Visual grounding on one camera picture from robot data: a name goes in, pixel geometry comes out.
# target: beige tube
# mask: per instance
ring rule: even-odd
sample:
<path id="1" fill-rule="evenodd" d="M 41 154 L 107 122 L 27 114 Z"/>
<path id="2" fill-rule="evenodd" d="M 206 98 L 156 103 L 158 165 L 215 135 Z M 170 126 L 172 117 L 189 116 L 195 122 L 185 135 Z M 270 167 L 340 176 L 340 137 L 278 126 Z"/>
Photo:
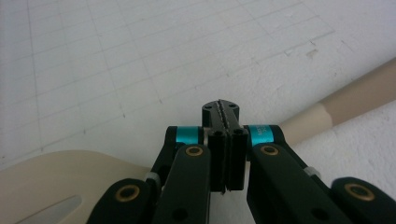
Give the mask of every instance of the beige tube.
<path id="1" fill-rule="evenodd" d="M 396 100 L 396 58 L 279 126 L 289 145 Z"/>

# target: beige object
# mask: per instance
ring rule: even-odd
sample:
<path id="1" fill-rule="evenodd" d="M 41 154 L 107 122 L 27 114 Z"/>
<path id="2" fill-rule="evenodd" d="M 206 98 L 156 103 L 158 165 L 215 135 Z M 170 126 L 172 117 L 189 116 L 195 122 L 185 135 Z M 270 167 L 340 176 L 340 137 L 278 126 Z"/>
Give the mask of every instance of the beige object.
<path id="1" fill-rule="evenodd" d="M 289 145 L 396 100 L 396 58 L 279 126 Z"/>
<path id="2" fill-rule="evenodd" d="M 0 223 L 85 223 L 112 184 L 148 171 L 92 151 L 32 158 L 0 172 Z"/>

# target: cyan band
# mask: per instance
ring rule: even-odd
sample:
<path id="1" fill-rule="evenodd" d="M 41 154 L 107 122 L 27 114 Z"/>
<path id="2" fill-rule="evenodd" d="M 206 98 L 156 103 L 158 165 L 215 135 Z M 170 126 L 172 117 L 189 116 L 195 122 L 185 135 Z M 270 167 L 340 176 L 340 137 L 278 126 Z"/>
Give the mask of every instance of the cyan band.
<path id="1" fill-rule="evenodd" d="M 259 143 L 274 142 L 274 135 L 269 125 L 248 125 L 250 130 L 251 146 Z"/>
<path id="2" fill-rule="evenodd" d="M 198 144 L 198 127 L 197 126 L 177 126 L 176 142 L 186 145 Z"/>

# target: white background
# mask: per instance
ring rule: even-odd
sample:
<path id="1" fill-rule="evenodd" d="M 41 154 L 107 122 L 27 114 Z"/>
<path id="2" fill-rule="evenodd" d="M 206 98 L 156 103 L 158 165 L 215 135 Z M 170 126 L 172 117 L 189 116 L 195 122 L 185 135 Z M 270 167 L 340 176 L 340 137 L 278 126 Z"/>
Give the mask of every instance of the white background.
<path id="1" fill-rule="evenodd" d="M 238 104 L 241 124 L 278 124 L 396 52 L 390 0 L 0 3 L 2 169 L 67 149 L 151 166 L 167 126 L 201 125 L 205 103 Z M 396 198 L 395 111 L 293 149 L 328 186 L 351 175 Z M 211 223 L 252 222 L 245 198 L 212 195 Z"/>

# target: screw hole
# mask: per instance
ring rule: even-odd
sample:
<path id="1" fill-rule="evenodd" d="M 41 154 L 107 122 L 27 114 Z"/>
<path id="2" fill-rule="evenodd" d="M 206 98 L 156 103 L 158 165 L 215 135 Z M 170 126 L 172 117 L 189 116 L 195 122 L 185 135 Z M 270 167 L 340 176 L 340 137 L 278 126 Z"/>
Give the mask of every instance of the screw hole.
<path id="1" fill-rule="evenodd" d="M 174 221 L 183 221 L 185 220 L 189 214 L 187 213 L 186 209 L 184 208 L 178 208 L 172 213 L 172 218 Z"/>
<path id="2" fill-rule="evenodd" d="M 319 219 L 322 221 L 329 220 L 329 215 L 327 214 L 326 211 L 324 211 L 321 208 L 314 208 L 314 209 L 312 209 L 311 213 L 316 219 Z"/>
<path id="3" fill-rule="evenodd" d="M 271 146 L 264 146 L 260 148 L 260 151 L 269 156 L 276 156 L 279 153 L 277 148 Z"/>
<path id="4" fill-rule="evenodd" d="M 373 192 L 362 185 L 349 183 L 345 185 L 345 189 L 351 196 L 359 200 L 370 202 L 375 199 Z"/>
<path id="5" fill-rule="evenodd" d="M 133 194 L 135 194 L 136 190 L 134 189 L 124 189 L 120 192 L 120 196 L 122 198 L 128 198 L 131 197 Z"/>
<path id="6" fill-rule="evenodd" d="M 200 147 L 188 147 L 186 149 L 186 153 L 189 156 L 196 157 L 196 156 L 201 156 L 204 153 L 204 151 Z"/>

